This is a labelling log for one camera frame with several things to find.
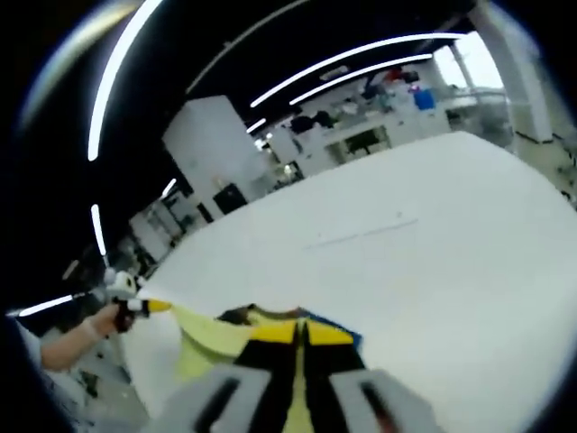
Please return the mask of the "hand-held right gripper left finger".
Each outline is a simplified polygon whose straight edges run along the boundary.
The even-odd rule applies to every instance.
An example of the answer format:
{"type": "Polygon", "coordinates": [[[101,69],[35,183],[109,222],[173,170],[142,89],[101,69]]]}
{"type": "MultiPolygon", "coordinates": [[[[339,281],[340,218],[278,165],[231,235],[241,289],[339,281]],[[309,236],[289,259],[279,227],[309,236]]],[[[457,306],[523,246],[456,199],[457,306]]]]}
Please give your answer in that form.
{"type": "Polygon", "coordinates": [[[154,432],[281,432],[292,401],[298,322],[256,327],[231,364],[217,364],[169,398],[154,432]]]}

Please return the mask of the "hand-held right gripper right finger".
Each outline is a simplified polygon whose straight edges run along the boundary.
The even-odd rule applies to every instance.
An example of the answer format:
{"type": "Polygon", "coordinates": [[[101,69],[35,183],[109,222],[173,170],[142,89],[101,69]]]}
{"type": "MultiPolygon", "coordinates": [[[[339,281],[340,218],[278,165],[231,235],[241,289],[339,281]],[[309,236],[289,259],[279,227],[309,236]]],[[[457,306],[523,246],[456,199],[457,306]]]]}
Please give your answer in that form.
{"type": "Polygon", "coordinates": [[[432,406],[393,375],[365,366],[342,329],[303,327],[306,403],[315,432],[441,432],[432,406]]]}

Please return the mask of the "person's left hand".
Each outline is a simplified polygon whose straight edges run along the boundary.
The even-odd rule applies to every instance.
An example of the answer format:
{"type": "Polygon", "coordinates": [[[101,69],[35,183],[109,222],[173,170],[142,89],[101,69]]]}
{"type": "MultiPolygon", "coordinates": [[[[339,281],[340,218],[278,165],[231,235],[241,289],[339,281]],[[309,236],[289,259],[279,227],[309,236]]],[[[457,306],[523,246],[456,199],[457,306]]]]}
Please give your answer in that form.
{"type": "Polygon", "coordinates": [[[117,332],[116,317],[119,312],[117,304],[109,304],[101,308],[95,315],[89,316],[85,322],[99,337],[107,337],[117,332]]]}

